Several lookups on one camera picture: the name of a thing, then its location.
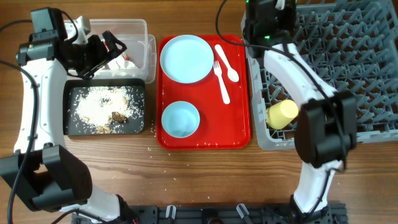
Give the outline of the light blue bowl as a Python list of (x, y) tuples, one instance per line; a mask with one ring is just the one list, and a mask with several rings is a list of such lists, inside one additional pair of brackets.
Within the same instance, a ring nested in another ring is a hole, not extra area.
[(161, 124), (168, 135), (174, 138), (187, 138), (198, 129), (200, 114), (191, 103), (175, 101), (164, 109)]

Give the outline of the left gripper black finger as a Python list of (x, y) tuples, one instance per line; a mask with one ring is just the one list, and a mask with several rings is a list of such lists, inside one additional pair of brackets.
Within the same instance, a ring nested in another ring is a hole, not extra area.
[(127, 46), (117, 39), (110, 31), (103, 32), (105, 44), (108, 47), (107, 58), (116, 58), (120, 56), (126, 49)]
[(88, 52), (79, 59), (74, 70), (82, 79), (91, 79), (95, 72), (120, 55), (121, 52)]

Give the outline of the white napkin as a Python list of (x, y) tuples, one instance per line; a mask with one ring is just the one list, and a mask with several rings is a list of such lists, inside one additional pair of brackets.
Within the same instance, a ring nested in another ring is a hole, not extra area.
[(137, 68), (136, 65), (130, 60), (126, 60), (122, 56), (119, 56), (105, 65), (105, 69), (108, 70), (129, 70)]

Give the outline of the yellow plastic cup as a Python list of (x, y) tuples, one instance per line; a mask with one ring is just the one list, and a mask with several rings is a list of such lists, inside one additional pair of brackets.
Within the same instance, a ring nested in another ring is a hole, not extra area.
[(283, 100), (267, 109), (267, 124), (273, 129), (283, 129), (299, 114), (293, 100)]

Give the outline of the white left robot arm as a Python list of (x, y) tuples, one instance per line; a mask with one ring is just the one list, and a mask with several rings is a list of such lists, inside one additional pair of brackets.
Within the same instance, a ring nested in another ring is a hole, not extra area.
[(63, 92), (70, 70), (89, 80), (126, 50), (110, 31), (80, 40), (67, 34), (68, 15), (57, 8), (31, 12), (34, 32), (21, 44), (14, 68), (24, 81), (21, 127), (13, 155), (1, 159), (10, 186), (9, 206), (19, 198), (31, 211), (75, 213), (93, 223), (137, 223), (119, 195), (95, 187), (88, 167), (66, 147)]

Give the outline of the red snack wrapper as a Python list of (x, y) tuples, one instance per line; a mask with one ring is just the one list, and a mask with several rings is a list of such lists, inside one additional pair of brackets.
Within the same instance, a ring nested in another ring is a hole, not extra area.
[[(107, 51), (109, 51), (109, 47), (107, 46), (107, 44), (105, 43), (105, 41), (103, 41), (103, 43), (104, 43), (104, 46), (105, 46), (105, 48), (106, 48), (106, 50)], [(122, 53), (121, 54), (121, 56), (122, 56), (122, 58), (124, 59), (124, 60), (129, 60), (130, 59), (130, 57), (129, 57), (129, 55), (127, 54), (127, 53)]]

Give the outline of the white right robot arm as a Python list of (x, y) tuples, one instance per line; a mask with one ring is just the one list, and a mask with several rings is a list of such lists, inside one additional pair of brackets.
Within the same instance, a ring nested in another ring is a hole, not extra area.
[(324, 82), (302, 58), (291, 33), (295, 1), (246, 1), (243, 37), (248, 54), (280, 81), (299, 108), (294, 144), (303, 161), (290, 198), (289, 223), (310, 223), (330, 214), (328, 191), (356, 147), (356, 99)]

